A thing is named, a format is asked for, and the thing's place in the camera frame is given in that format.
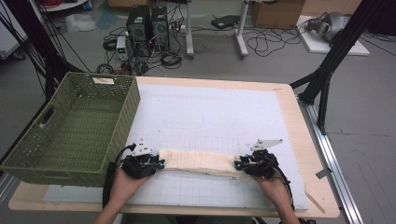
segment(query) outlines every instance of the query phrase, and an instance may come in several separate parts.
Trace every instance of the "white board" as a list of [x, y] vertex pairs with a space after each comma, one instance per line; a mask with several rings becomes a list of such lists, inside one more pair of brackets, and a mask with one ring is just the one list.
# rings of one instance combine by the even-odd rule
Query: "white board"
[[[251, 154], [257, 139], [283, 139], [269, 148], [291, 181], [297, 210], [308, 209], [304, 185], [276, 95], [271, 91], [140, 85], [141, 102], [127, 144], [154, 149]], [[46, 201], [101, 202], [101, 189], [50, 186]], [[133, 204], [274, 209], [249, 176], [244, 179], [159, 171]]]
[[[308, 21], [309, 19], [312, 19], [312, 17], [300, 16], [300, 19], [297, 21], [297, 25], [300, 25]], [[317, 35], [314, 31], [306, 31], [305, 26], [303, 26], [299, 29], [299, 33], [303, 39], [306, 48], [308, 49], [308, 52], [328, 53], [330, 51], [331, 48], [329, 47], [329, 43], [326, 42], [322, 36]], [[370, 52], [358, 40], [347, 55], [368, 56], [370, 55]]]

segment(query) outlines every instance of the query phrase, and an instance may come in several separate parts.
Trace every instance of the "green woven basket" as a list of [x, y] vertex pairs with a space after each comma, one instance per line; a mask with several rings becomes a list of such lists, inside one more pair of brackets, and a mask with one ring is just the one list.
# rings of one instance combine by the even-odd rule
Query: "green woven basket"
[[28, 183], [102, 187], [139, 101], [134, 77], [68, 73], [0, 169]]

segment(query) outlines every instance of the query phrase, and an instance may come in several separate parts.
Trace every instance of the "gray floor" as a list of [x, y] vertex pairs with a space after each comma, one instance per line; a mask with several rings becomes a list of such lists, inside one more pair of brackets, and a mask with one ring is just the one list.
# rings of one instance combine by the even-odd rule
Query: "gray floor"
[[[64, 13], [80, 12], [80, 9], [74, 9]], [[103, 15], [100, 10], [89, 14], [95, 21]], [[65, 37], [94, 71], [104, 61], [103, 37], [124, 24], [125, 20], [117, 20], [108, 30], [65, 34]], [[396, 53], [395, 43], [371, 41]], [[184, 58], [177, 70], [165, 69], [167, 77], [291, 83], [315, 71], [325, 57], [307, 52], [304, 44], [300, 43], [287, 45], [265, 58], [249, 49], [249, 56], [241, 61], [232, 33], [196, 34], [194, 43], [194, 59]], [[393, 99], [396, 95], [396, 60], [364, 40], [361, 43], [371, 54], [369, 57], [347, 56], [336, 70], [330, 89], [326, 128], [363, 222], [393, 223], [396, 221], [396, 175], [392, 175], [391, 170], [396, 161], [393, 151], [396, 119], [392, 118], [396, 109]], [[66, 55], [70, 63], [83, 68], [70, 50], [66, 51]], [[44, 97], [29, 60], [0, 62], [0, 71], [2, 156], [43, 104]], [[147, 75], [164, 77], [165, 73], [160, 69], [151, 69]], [[1, 223], [33, 224], [54, 220], [56, 223], [89, 223], [97, 215], [11, 211], [7, 208], [11, 193], [0, 205]], [[277, 220], [270, 218], [268, 222], [277, 223]], [[337, 219], [320, 219], [318, 223], [346, 223], [346, 220], [341, 215]]]

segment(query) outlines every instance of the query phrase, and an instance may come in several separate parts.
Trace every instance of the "cardboard box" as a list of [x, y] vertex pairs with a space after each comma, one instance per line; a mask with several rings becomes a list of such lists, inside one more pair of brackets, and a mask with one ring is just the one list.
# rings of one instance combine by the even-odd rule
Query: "cardboard box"
[[325, 11], [352, 15], [360, 3], [361, 0], [306, 0], [302, 15], [320, 16]]
[[108, 6], [115, 11], [131, 11], [133, 5], [152, 6], [151, 0], [108, 0]]
[[275, 4], [255, 3], [252, 19], [255, 27], [294, 29], [305, 0], [281, 0]]

